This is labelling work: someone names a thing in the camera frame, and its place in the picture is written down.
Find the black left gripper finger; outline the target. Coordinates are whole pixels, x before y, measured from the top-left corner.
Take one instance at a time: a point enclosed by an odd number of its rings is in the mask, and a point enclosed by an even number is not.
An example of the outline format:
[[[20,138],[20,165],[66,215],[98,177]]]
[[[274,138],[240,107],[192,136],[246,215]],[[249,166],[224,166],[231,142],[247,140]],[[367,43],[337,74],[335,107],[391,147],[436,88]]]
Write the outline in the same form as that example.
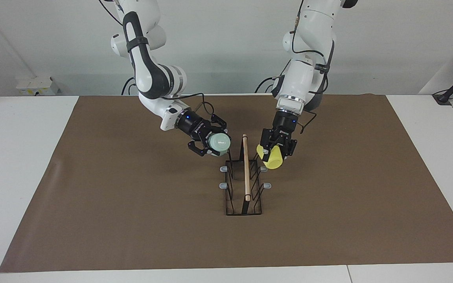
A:
[[[271,141],[273,130],[272,129],[263,129],[262,136],[260,139],[260,145],[262,147],[262,154],[260,154],[261,158],[269,158],[271,154],[271,150],[273,149],[274,145]]]
[[[284,144],[282,146],[282,157],[283,159],[287,159],[288,156],[292,156],[294,153],[294,150],[297,146],[297,140],[295,139],[287,139],[284,141]]]

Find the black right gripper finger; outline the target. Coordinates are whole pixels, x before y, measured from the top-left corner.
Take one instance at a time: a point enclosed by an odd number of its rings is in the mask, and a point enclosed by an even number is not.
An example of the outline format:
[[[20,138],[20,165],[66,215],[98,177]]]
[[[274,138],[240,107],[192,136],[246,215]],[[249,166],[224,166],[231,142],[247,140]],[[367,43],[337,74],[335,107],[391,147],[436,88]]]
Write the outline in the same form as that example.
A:
[[[199,156],[204,156],[212,152],[207,139],[192,139],[188,143],[188,148]]]
[[[227,134],[228,133],[227,126],[228,124],[225,122],[225,120],[221,119],[216,114],[211,115],[209,120],[210,132],[214,134]]]

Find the yellow plastic cup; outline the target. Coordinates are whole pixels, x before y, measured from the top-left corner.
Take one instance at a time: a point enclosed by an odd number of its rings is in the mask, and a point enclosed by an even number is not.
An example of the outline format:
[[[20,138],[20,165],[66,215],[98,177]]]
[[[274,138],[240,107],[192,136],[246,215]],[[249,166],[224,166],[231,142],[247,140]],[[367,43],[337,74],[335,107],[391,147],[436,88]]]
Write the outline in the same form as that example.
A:
[[[262,145],[257,145],[256,152],[261,160],[263,160],[264,152]],[[277,169],[279,168],[284,162],[284,158],[282,157],[282,152],[279,148],[279,145],[275,145],[272,150],[270,151],[269,159],[267,162],[263,161],[264,166],[267,169]]]

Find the pale green plastic cup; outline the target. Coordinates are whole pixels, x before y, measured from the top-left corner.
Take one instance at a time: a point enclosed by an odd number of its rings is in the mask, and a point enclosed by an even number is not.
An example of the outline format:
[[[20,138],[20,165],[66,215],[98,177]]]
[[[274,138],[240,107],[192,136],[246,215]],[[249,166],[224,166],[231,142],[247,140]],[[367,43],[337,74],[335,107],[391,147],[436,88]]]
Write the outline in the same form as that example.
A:
[[[211,133],[207,137],[207,145],[209,150],[207,154],[212,156],[222,156],[227,153],[231,145],[231,138],[225,133]]]

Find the brown table mat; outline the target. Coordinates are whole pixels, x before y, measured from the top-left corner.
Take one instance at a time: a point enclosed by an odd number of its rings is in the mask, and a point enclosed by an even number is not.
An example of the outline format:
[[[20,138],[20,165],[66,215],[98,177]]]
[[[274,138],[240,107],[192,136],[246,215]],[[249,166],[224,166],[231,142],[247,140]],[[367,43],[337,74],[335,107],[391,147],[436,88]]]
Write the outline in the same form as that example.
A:
[[[453,211],[391,104],[326,95],[262,215],[226,216],[226,156],[135,97],[78,99],[0,272],[453,262]]]

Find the white wall power box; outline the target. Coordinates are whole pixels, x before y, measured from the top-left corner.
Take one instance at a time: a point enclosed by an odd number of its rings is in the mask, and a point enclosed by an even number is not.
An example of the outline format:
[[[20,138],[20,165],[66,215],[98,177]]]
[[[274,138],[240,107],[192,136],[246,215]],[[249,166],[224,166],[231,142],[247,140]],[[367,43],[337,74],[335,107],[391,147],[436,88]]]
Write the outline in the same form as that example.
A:
[[[55,96],[62,93],[54,79],[49,76],[21,80],[16,85],[16,90],[24,96]]]

